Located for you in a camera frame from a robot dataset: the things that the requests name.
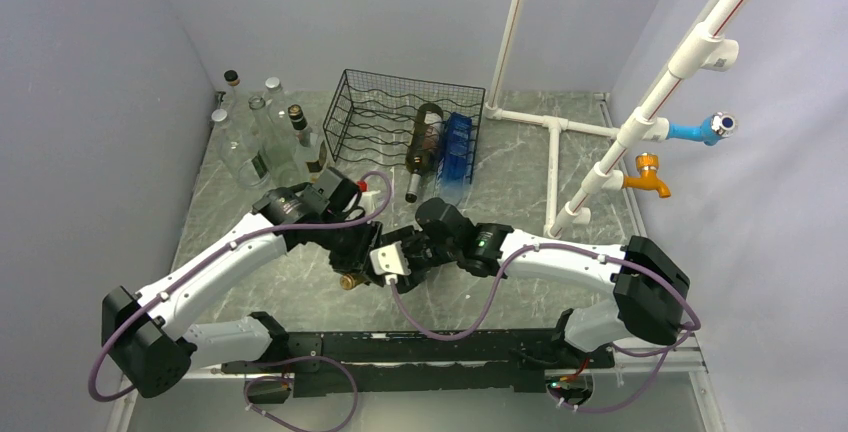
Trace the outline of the bottle black gold cap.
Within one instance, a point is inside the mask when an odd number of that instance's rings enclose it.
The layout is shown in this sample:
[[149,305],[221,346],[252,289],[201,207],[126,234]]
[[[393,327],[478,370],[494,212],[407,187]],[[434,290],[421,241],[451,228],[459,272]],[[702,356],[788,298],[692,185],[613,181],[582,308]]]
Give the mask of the bottle black gold cap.
[[306,172],[308,180],[315,182],[328,165],[327,144],[324,138],[309,125],[300,105],[289,106],[287,115],[297,139],[295,158]]

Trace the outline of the blue tinted clear bottle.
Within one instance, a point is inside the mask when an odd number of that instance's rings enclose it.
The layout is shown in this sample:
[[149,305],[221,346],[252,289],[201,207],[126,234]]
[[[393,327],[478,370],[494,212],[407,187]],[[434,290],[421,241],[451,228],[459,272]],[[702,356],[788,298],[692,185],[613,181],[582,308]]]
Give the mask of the blue tinted clear bottle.
[[270,118],[266,100],[261,95],[251,95],[248,99],[248,107],[275,183],[278,186],[302,183],[306,176],[295,160],[293,146],[283,138],[275,122]]

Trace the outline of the clear bottle dark neck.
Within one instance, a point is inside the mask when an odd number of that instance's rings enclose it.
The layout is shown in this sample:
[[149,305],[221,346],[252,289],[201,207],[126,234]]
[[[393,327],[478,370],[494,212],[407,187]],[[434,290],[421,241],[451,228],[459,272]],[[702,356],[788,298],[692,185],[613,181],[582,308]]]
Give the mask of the clear bottle dark neck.
[[216,151],[237,184],[248,189],[265,185],[271,171],[259,140],[223,108],[214,110],[211,119],[218,131]]

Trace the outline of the clear bottle silver cap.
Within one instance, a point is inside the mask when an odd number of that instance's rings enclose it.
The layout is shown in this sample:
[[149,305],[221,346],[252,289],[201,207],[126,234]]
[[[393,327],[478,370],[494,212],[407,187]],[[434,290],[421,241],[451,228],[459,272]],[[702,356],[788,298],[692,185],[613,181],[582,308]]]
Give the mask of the clear bottle silver cap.
[[266,79],[266,106],[267,115],[279,127],[290,128],[291,121],[288,115],[289,103],[285,96],[285,91],[281,80],[278,77],[269,77]]

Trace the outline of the clear bottle blue medallion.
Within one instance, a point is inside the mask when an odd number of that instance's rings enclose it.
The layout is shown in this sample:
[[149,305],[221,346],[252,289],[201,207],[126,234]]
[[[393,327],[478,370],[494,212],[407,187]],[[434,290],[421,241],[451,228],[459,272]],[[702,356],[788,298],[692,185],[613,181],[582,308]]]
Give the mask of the clear bottle blue medallion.
[[229,86],[228,96],[230,97],[231,111],[239,114],[247,130],[256,137],[258,132],[253,113],[249,107],[250,96],[245,87],[241,85],[238,72],[233,69],[226,70],[224,72],[224,80]]

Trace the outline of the dark wine bottle gold cap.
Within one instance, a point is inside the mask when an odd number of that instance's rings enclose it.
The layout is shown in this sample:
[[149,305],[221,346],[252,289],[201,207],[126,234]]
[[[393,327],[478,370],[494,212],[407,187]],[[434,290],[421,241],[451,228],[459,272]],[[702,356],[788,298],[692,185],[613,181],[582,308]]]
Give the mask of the dark wine bottle gold cap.
[[343,274],[339,279],[339,284],[341,288],[345,291],[351,291],[358,286],[368,286],[371,284],[371,280],[365,275],[360,273],[347,273]]

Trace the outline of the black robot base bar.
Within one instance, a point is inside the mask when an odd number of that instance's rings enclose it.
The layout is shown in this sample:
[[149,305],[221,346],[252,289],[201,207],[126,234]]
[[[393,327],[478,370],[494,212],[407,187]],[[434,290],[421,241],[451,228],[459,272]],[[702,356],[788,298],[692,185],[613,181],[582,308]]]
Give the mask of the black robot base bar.
[[292,332],[282,354],[225,363],[227,375],[284,374],[296,398],[360,392],[509,389],[541,393],[558,374],[608,370],[612,351],[584,354],[544,328],[478,330],[457,342],[418,332]]

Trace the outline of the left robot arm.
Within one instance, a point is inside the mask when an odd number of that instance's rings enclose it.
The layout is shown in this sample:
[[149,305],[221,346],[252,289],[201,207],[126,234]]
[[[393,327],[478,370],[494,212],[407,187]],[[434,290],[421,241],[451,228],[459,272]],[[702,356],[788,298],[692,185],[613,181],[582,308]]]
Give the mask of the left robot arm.
[[382,197],[357,219],[347,213],[361,203],[358,182],[330,168],[314,183],[267,191],[221,238],[158,281],[134,293],[113,289],[102,302],[90,397],[110,402],[132,391],[156,397],[189,371],[232,361],[251,361],[264,372],[279,369],[288,338],[270,315],[211,324],[197,319],[241,280],[300,245],[351,256],[345,240],[370,236],[394,196],[387,174],[375,175],[384,184]]

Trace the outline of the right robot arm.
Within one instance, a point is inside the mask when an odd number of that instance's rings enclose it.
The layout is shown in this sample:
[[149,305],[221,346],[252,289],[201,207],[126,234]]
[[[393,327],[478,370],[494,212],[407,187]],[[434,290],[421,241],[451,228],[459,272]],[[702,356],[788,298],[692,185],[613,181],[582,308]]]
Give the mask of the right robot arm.
[[633,235],[624,245],[555,240],[510,225],[475,224],[439,198],[424,202],[415,220],[383,237],[399,247],[401,280],[454,263],[476,277],[546,280],[597,293],[598,303],[565,312],[555,327],[551,353],[564,367],[629,337],[671,347],[698,327],[684,306],[688,276],[647,237]]

